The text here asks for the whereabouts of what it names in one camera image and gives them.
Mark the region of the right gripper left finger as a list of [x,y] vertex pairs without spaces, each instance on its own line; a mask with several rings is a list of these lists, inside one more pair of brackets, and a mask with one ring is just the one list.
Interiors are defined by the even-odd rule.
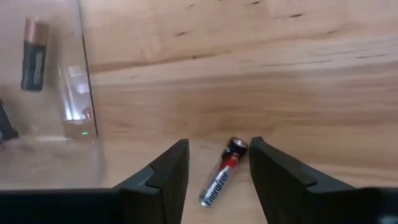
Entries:
[[1,223],[180,223],[189,179],[189,140],[107,189],[1,191]]

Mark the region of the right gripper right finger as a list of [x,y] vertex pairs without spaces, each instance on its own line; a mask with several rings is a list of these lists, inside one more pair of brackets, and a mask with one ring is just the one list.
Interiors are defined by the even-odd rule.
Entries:
[[356,188],[254,137],[250,173],[268,223],[397,223],[397,189]]

